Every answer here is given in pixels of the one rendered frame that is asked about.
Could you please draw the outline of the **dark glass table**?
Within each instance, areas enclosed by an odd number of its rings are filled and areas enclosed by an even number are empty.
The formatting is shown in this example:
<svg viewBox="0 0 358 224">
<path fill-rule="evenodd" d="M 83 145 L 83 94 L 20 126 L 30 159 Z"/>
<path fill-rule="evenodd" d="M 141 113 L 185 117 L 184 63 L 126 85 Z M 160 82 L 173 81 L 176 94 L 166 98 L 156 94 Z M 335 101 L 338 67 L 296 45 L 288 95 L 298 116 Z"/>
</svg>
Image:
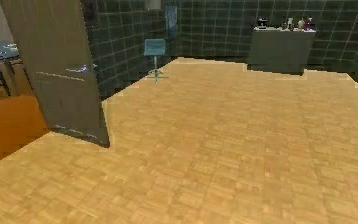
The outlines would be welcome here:
<svg viewBox="0 0 358 224">
<path fill-rule="evenodd" d="M 0 41 L 0 64 L 4 68 L 3 77 L 11 96 L 18 95 L 12 61 L 18 59 L 19 57 L 20 54 L 18 48 L 13 42 Z"/>
</svg>

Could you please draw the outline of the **dark grey cabinet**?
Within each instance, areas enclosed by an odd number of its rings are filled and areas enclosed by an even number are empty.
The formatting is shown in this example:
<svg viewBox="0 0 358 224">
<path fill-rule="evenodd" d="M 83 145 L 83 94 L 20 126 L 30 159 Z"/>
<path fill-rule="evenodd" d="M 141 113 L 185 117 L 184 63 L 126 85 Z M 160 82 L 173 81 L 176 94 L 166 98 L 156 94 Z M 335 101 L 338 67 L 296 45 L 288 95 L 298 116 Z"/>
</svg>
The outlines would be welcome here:
<svg viewBox="0 0 358 224">
<path fill-rule="evenodd" d="M 252 33 L 248 68 L 255 71 L 302 75 L 315 31 L 259 30 Z"/>
</svg>

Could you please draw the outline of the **teal swivel chair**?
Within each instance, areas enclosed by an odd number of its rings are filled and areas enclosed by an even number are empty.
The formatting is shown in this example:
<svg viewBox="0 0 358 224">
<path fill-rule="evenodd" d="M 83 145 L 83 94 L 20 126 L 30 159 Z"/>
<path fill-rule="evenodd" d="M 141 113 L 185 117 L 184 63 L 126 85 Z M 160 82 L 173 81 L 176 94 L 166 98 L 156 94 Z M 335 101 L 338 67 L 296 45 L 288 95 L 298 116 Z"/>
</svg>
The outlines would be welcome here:
<svg viewBox="0 0 358 224">
<path fill-rule="evenodd" d="M 164 39 L 146 39 L 144 41 L 144 56 L 151 56 L 153 58 L 154 68 L 149 71 L 149 74 L 154 75 L 155 81 L 158 81 L 159 75 L 162 71 L 158 69 L 157 57 L 163 56 L 166 53 L 166 42 Z"/>
</svg>

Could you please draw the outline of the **grey room door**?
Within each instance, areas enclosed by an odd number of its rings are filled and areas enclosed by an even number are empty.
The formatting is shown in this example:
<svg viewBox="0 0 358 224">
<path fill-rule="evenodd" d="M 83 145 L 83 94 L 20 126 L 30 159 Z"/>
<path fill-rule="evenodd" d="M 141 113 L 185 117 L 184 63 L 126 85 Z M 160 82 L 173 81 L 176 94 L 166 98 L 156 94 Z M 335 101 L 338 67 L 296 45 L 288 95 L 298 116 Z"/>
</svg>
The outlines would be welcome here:
<svg viewBox="0 0 358 224">
<path fill-rule="evenodd" d="M 0 0 L 49 129 L 110 145 L 82 0 Z M 66 68 L 87 65 L 75 73 Z"/>
</svg>

